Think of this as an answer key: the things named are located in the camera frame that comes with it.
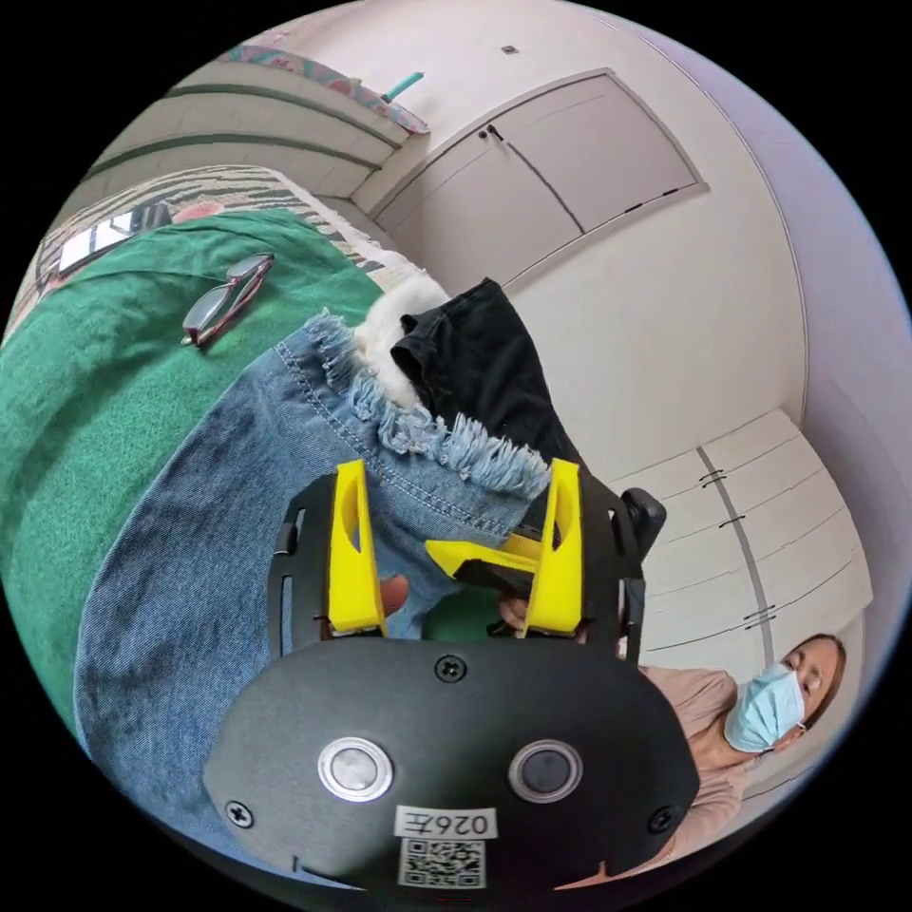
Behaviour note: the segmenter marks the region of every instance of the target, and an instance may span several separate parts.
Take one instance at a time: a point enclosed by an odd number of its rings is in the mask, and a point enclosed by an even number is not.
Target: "patterned bedspread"
[[[147,180],[103,199],[45,235],[19,288],[3,342],[38,304],[42,292],[55,277],[60,250],[68,238],[105,218],[157,202],[168,206],[172,218],[178,212],[203,203],[216,203],[225,211],[290,209],[316,227],[359,269],[369,273],[384,291],[397,285],[401,281],[402,268],[409,266],[402,257],[370,242],[341,216],[277,171],[238,165],[192,168]]]

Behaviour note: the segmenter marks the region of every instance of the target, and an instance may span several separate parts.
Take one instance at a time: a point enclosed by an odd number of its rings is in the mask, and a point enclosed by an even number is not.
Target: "frayed denim hem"
[[[312,317],[303,334],[319,352],[329,388],[345,397],[354,415],[377,425],[383,447],[416,453],[457,472],[464,481],[532,501],[550,482],[550,469],[528,446],[492,437],[484,426],[459,415],[453,427],[423,406],[411,411],[391,402],[354,344],[354,331],[329,311]]]

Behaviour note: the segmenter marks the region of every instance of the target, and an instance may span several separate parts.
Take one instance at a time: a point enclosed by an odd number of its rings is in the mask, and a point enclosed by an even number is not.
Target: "green blanket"
[[[275,264],[243,317],[208,351],[182,347],[190,306],[259,252]],[[106,254],[0,352],[0,577],[72,731],[83,605],[138,499],[251,361],[323,307],[360,322],[380,294],[294,213],[230,213]]]
[[[422,639],[447,643],[477,643],[487,639],[487,628],[498,623],[500,593],[493,589],[466,586],[442,598],[427,613],[421,628]]]

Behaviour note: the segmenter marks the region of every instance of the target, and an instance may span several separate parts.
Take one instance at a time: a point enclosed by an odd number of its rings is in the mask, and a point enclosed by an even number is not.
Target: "silver button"
[[[524,801],[547,805],[566,798],[580,784],[582,760],[562,741],[534,741],[513,758],[508,778]]]
[[[392,784],[392,763],[371,741],[339,738],[320,752],[317,771],[325,788],[344,801],[373,801]]]

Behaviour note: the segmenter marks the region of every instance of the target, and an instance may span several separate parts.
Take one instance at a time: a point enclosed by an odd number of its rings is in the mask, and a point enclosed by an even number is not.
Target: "black screw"
[[[456,655],[444,655],[437,659],[434,665],[434,673],[445,684],[455,684],[461,681],[465,676],[468,668],[466,664]]]
[[[239,829],[250,829],[254,825],[254,815],[240,801],[229,801],[225,805],[225,814]]]
[[[660,807],[649,819],[649,831],[654,834],[664,833],[675,822],[673,807]]]

